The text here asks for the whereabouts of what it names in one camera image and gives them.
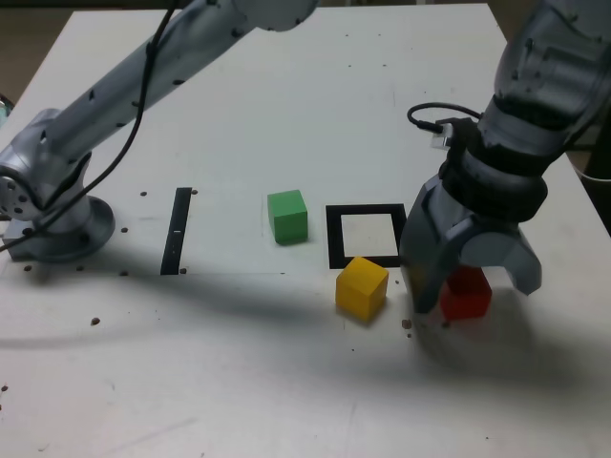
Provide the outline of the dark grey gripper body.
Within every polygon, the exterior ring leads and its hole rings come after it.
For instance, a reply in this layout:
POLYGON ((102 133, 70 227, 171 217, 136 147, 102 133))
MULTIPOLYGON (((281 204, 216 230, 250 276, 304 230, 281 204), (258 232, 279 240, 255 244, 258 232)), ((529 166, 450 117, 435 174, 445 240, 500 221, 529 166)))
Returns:
POLYGON ((412 206, 413 239, 450 239, 483 233, 518 235, 519 228, 469 210, 450 195, 438 176, 423 185, 412 206))

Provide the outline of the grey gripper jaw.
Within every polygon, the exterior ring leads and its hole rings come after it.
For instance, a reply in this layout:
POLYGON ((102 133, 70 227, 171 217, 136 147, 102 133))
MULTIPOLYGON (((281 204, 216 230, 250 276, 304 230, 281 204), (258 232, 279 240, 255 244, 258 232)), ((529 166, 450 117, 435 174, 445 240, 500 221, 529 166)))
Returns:
POLYGON ((434 309, 444 281, 459 264, 465 241, 464 234, 450 239, 413 239, 411 208, 401 237, 400 259, 416 314, 434 309))
POLYGON ((486 232, 469 239, 460 263, 471 267, 503 267, 514 289, 528 296, 542 284, 542 267, 520 230, 516 234, 486 232))

